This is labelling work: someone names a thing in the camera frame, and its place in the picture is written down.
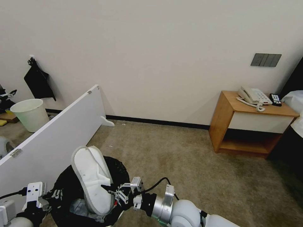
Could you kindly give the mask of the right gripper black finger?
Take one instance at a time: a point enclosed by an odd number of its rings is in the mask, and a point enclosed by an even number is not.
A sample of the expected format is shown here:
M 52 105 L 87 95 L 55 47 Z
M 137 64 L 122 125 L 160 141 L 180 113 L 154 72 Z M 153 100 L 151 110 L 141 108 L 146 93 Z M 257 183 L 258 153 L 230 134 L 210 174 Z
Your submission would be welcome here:
M 110 184 L 110 185 L 101 185 L 103 189 L 105 189 L 109 194 L 114 195 L 117 190 L 123 192 L 125 195 L 129 195 L 130 187 L 121 186 L 121 184 Z
M 115 200 L 117 201 L 117 203 L 119 204 L 119 206 L 126 206 L 126 205 L 128 205 L 128 202 L 129 202 L 128 196 L 126 196 L 123 191 L 116 190 L 116 192 L 114 193 L 114 195 L 115 195 Z

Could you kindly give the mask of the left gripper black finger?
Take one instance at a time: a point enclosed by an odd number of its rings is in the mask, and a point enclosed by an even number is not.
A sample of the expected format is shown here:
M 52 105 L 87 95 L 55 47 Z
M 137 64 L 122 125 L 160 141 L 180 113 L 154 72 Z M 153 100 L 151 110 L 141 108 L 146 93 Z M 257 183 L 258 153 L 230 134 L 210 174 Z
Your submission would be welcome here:
M 62 189 L 52 189 L 44 195 L 44 199 L 62 199 L 62 197 L 63 197 Z
M 44 212 L 50 212 L 51 210 L 49 202 L 42 197 L 38 198 L 38 208 L 41 208 Z

